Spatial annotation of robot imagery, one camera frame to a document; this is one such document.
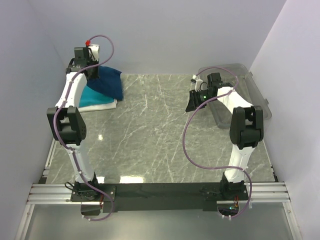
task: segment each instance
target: teal cloth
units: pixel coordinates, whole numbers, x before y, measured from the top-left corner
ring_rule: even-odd
[[[113,102],[114,99],[112,97],[96,92],[86,85],[80,98],[79,107],[82,108],[93,105],[109,104]]]

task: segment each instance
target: transparent container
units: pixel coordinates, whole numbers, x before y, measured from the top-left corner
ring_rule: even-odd
[[[222,67],[230,70],[239,79],[239,84],[236,88],[236,92],[243,97],[247,102],[253,105],[259,105],[263,110],[263,119],[264,121],[269,120],[272,116],[271,111],[268,107],[268,102],[262,97],[257,85],[255,84],[251,73],[248,72],[247,68],[239,63],[228,64],[228,65],[220,65],[217,67]],[[199,72],[202,70],[210,68],[209,66],[202,67],[199,69]],[[236,79],[230,75],[227,71],[222,69],[211,68],[202,72],[199,77],[207,82],[207,76],[212,73],[220,73],[221,80],[225,83],[231,83],[233,86],[236,84]],[[213,118],[216,122],[216,125],[220,129],[228,129],[231,124],[232,114],[228,111],[228,109],[219,101],[212,101],[208,104],[211,109]]]

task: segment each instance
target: dark blue fabric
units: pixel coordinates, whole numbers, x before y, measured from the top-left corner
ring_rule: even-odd
[[[124,98],[120,78],[121,71],[107,66],[99,66],[98,74],[99,79],[89,79],[86,85],[98,93],[121,101]]]

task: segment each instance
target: gray wall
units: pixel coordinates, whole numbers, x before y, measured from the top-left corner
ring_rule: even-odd
[[[320,239],[320,2],[288,0],[251,71],[269,101],[265,141],[305,240]]]
[[[64,66],[25,0],[0,1],[0,239],[14,238],[52,135]]]
[[[96,34],[113,39],[109,66],[126,73],[249,68],[285,0],[29,0],[64,64]],[[101,59],[109,52],[102,41]]]

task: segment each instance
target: gray marble surface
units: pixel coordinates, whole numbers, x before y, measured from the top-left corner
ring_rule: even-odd
[[[122,75],[124,100],[116,109],[84,112],[90,163],[105,183],[219,182],[223,170],[204,170],[184,155],[182,132],[191,75]],[[189,156],[205,166],[226,166],[232,144],[229,130],[219,129],[208,107],[193,118],[187,134]],[[251,155],[254,182],[273,182],[263,142]],[[67,152],[56,145],[47,184],[74,180]]]

